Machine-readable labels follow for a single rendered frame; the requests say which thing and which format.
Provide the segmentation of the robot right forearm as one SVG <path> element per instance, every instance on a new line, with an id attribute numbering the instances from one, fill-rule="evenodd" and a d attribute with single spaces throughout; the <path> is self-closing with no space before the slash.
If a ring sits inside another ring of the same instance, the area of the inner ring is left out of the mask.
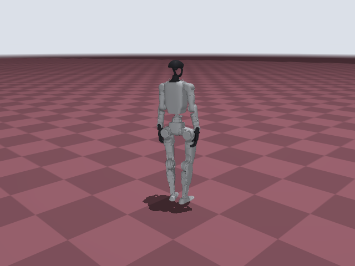
<path id="1" fill-rule="evenodd" d="M 199 131 L 200 131 L 198 112 L 197 112 L 197 106 L 196 105 L 194 105 L 194 113 L 190 114 L 190 116 L 191 116 L 191 119 L 192 119 L 192 124 L 194 126 L 194 131 L 195 131 L 196 127 L 199 127 Z"/>

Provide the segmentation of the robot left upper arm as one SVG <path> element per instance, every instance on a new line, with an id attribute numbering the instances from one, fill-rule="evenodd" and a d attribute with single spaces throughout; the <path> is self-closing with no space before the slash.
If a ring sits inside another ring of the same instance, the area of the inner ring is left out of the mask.
<path id="1" fill-rule="evenodd" d="M 160 110 L 166 110 L 166 106 L 165 106 L 165 94 L 164 94 L 164 84 L 165 83 L 161 83 L 159 85 L 159 109 Z"/>

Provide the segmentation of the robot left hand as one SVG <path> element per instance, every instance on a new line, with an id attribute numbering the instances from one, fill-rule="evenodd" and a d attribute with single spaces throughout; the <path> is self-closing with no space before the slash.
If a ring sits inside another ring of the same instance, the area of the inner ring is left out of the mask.
<path id="1" fill-rule="evenodd" d="M 159 141 L 161 142 L 161 143 L 164 143 L 164 138 L 161 136 L 161 133 L 160 133 L 160 131 L 162 130 L 163 128 L 161 128 L 161 125 L 160 124 L 158 124 L 158 137 L 159 137 Z"/>

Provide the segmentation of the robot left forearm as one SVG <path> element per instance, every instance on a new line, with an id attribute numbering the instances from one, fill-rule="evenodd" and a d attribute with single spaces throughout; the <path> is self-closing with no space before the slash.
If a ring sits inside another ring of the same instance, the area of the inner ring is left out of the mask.
<path id="1" fill-rule="evenodd" d="M 157 123 L 157 127 L 158 127 L 158 124 L 161 125 L 161 128 L 164 127 L 164 114 L 165 114 L 165 112 L 158 108 L 158 123 Z"/>

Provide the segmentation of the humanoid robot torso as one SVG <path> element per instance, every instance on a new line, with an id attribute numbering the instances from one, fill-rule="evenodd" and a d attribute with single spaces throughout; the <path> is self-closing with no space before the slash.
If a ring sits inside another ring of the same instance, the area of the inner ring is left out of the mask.
<path id="1" fill-rule="evenodd" d="M 186 112 L 188 102 L 183 83 L 186 82 L 182 79 L 175 83 L 167 81 L 164 84 L 165 106 L 169 114 L 175 114 L 172 122 L 169 122 L 170 135 L 182 136 L 181 130 L 185 126 L 185 122 L 181 119 L 183 116 L 179 115 Z"/>

